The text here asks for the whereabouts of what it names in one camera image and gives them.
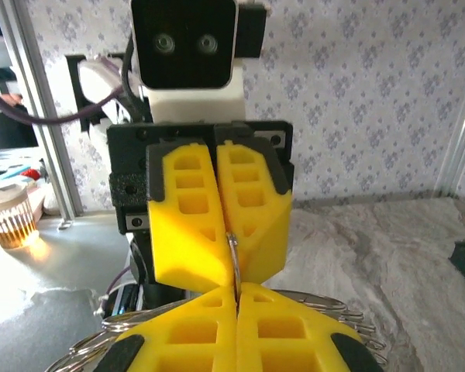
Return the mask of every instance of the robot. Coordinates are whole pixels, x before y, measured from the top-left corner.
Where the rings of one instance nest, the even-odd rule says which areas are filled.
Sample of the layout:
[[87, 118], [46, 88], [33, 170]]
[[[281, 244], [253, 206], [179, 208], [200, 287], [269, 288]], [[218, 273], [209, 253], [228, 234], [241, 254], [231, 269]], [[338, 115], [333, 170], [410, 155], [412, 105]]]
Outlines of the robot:
[[[138, 72], [124, 72], [126, 54], [121, 105], [140, 122], [106, 122], [91, 136], [111, 171], [119, 231], [132, 234], [143, 308], [159, 315], [139, 314], [109, 349], [89, 354], [94, 370], [381, 371], [355, 329], [261, 286], [284, 267], [294, 173], [292, 125], [245, 120], [238, 58], [260, 56], [268, 9], [234, 0], [131, 7]], [[81, 82], [97, 68], [81, 64]], [[140, 84], [149, 106], [134, 100]], [[98, 100], [92, 84], [83, 89]], [[203, 295], [186, 300], [186, 291]]]

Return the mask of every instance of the black camera housing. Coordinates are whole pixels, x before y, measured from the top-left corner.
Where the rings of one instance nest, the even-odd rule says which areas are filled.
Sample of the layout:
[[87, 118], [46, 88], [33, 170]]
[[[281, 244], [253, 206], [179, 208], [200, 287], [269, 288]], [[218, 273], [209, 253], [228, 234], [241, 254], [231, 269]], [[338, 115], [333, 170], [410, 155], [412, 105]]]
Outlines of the black camera housing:
[[133, 0], [133, 35], [150, 89], [223, 88], [233, 72], [234, 0]]

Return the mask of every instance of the black rubber pad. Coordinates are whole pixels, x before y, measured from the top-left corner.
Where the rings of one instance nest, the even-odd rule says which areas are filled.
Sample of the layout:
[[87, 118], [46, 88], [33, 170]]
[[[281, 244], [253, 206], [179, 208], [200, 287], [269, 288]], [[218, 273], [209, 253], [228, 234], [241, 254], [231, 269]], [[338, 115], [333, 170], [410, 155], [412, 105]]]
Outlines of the black rubber pad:
[[334, 333], [331, 335], [331, 339], [350, 372], [384, 372], [368, 348], [362, 343], [342, 333]]
[[95, 372], [127, 372], [144, 343], [145, 339], [141, 335], [133, 335], [114, 343], [100, 360]]

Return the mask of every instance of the pile of key rings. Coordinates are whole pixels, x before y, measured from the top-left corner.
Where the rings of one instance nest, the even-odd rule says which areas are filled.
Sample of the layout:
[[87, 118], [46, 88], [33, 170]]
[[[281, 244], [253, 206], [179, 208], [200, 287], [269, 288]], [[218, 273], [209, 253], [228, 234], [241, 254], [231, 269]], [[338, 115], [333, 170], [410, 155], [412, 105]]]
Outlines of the pile of key rings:
[[[275, 291], [355, 329], [379, 365], [383, 368], [387, 366], [386, 358], [380, 354], [386, 345], [375, 337], [376, 328], [365, 322], [363, 313], [349, 310], [346, 304], [334, 298], [296, 291]], [[154, 310], [128, 312], [106, 318], [102, 321], [101, 332], [95, 333], [73, 345], [69, 349], [69, 354], [52, 364], [46, 372], [92, 372], [121, 333], [188, 301], [190, 300], [173, 302]]]

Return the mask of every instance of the purple cable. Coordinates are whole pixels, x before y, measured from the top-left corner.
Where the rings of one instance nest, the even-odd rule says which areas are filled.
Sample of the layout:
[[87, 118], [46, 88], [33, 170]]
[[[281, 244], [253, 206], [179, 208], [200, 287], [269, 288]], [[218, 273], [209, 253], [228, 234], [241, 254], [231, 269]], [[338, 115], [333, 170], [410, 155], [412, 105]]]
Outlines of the purple cable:
[[110, 285], [108, 286], [107, 288], [107, 291], [106, 291], [106, 294], [107, 295], [110, 295], [110, 291], [112, 290], [112, 288], [115, 287], [115, 284], [119, 281], [119, 279], [129, 271], [131, 267], [126, 267], [124, 270], [122, 270], [120, 273], [117, 274], [116, 277], [114, 277], [114, 280], [112, 281], [112, 283], [110, 283]]
[[106, 105], [112, 99], [116, 98], [123, 92], [124, 90], [122, 89], [122, 86], [120, 86], [117, 89], [115, 89], [110, 95], [108, 95], [108, 97], [102, 99], [99, 103], [89, 105], [88, 107], [85, 107], [79, 110], [79, 112], [75, 114], [62, 116], [60, 118], [37, 118], [35, 116], [28, 115], [27, 113], [20, 111], [17, 108], [13, 108], [11, 105], [5, 102], [1, 97], [0, 97], [0, 111], [2, 111], [5, 114], [5, 116], [8, 116], [10, 119], [13, 119], [17, 122], [21, 122], [22, 124], [26, 124], [26, 125], [31, 125], [31, 124], [39, 124], [42, 126], [59, 125], [59, 124], [64, 124], [66, 122], [73, 122], [74, 120], [79, 120], [79, 119], [94, 115], [95, 113], [99, 112], [102, 109], [103, 105]]

